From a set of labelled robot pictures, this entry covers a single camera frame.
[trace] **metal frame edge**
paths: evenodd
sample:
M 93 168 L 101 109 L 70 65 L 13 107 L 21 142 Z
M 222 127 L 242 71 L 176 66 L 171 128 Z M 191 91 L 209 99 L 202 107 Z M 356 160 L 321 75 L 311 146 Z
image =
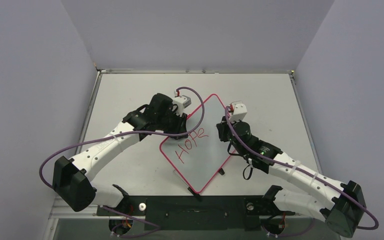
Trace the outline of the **metal frame edge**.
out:
M 315 147 L 314 142 L 313 142 L 313 137 L 311 135 L 309 125 L 307 123 L 306 115 L 304 114 L 303 106 L 301 105 L 301 101 L 300 101 L 300 98 L 298 96 L 298 91 L 297 91 L 296 82 L 295 82 L 295 78 L 294 78 L 294 71 L 292 71 L 292 73 L 289 74 L 289 78 L 290 78 L 290 83 L 291 83 L 292 88 L 293 88 L 293 92 L 295 93 L 295 98 L 296 98 L 296 102 L 298 103 L 299 111 L 301 112 L 302 121 L 304 122 L 305 131 L 307 132 L 307 136 L 308 136 L 308 140 L 310 142 L 312 154 L 314 155 L 315 164 L 317 165 L 318 172 L 320 174 L 323 174 L 322 166 L 320 165 L 319 156 L 317 155 L 316 147 Z
M 291 74 L 292 70 L 284 69 L 102 69 L 102 74 Z
M 53 240 L 57 231 L 58 218 L 49 218 L 46 224 L 43 240 Z
M 95 79 L 95 85 L 93 86 L 92 94 L 90 96 L 89 105 L 87 107 L 86 116 L 84 117 L 83 126 L 81 128 L 80 137 L 78 139 L 79 143 L 85 141 L 86 131 L 88 130 L 89 121 L 91 120 L 92 110 L 94 109 L 95 100 L 97 99 L 98 89 L 101 84 L 102 71 L 98 71 Z M 75 149 L 75 154 L 79 154 L 82 150 L 82 146 L 78 146 Z

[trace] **red writing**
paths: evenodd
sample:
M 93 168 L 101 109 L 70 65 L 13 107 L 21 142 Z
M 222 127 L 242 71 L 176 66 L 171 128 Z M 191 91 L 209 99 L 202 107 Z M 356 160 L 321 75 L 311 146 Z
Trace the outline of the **red writing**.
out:
M 185 164 L 182 160 L 182 154 L 183 153 L 189 154 L 189 152 L 187 150 L 191 150 L 194 146 L 197 148 L 198 145 L 197 145 L 196 139 L 208 137 L 208 135 L 204 135 L 204 133 L 205 133 L 205 130 L 204 130 L 204 128 L 201 127 L 200 129 L 198 129 L 198 133 L 195 131 L 189 133 L 190 140 L 188 137 L 188 139 L 186 139 L 184 141 L 184 143 L 183 143 L 184 147 L 182 147 L 180 144 L 177 145 L 181 149 L 181 150 L 179 150 L 180 154 L 178 153 L 178 151 L 174 151 L 174 152 L 176 153 L 177 157 L 179 158 L 179 160 L 181 161 L 182 164 Z

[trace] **gray wall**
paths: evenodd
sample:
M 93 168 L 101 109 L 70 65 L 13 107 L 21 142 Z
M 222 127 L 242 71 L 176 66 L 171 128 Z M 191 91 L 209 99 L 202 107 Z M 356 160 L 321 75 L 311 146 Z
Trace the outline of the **gray wall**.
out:
M 78 141 L 95 77 L 59 0 L 0 0 L 0 240 L 42 239 L 54 194 L 39 165 Z
M 99 69 L 293 70 L 334 0 L 61 0 Z
M 359 183 L 380 221 L 355 239 L 384 239 L 384 1 L 336 0 L 296 74 L 322 170 Z

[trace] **white knob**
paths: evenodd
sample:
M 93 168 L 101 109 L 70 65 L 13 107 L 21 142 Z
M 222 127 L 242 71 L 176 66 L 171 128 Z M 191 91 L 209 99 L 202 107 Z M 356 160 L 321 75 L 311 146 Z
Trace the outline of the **white knob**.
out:
M 139 204 L 139 210 L 145 211 L 145 209 L 147 209 L 147 205 L 145 203 Z

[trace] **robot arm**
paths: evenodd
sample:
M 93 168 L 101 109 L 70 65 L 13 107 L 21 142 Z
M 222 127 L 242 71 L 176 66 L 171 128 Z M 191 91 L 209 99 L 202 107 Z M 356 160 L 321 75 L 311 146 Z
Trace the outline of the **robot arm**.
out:
M 292 159 L 280 148 L 253 136 L 250 125 L 243 121 L 247 108 L 242 102 L 233 102 L 229 106 L 229 112 L 229 118 L 226 119 L 224 116 L 221 123 L 216 125 L 219 139 L 222 142 L 229 142 L 229 148 L 233 146 L 237 155 L 243 157 L 251 169 L 256 168 L 284 179 L 308 193 L 308 195 L 296 193 L 273 185 L 262 199 L 264 204 L 274 204 L 279 212 L 291 211 L 319 219 L 341 236 L 351 238 L 364 212 L 328 185 L 348 194 L 365 207 L 361 187 L 353 181 L 345 184 L 319 174 L 302 165 L 299 160 Z M 228 121 L 248 148 L 274 161 L 259 157 L 244 147 L 232 133 Z M 323 184 L 316 178 L 323 179 L 326 183 Z
M 127 192 L 121 187 L 101 186 L 93 183 L 99 171 L 128 147 L 142 141 L 148 134 L 128 134 L 132 131 L 164 131 L 167 134 L 186 133 L 184 109 L 191 104 L 187 96 L 170 98 L 161 93 L 153 96 L 149 104 L 129 112 L 105 137 L 109 140 L 97 143 L 70 159 L 60 157 L 54 165 L 52 188 L 76 212 L 90 204 L 116 207 Z M 187 138 L 187 135 L 175 137 Z

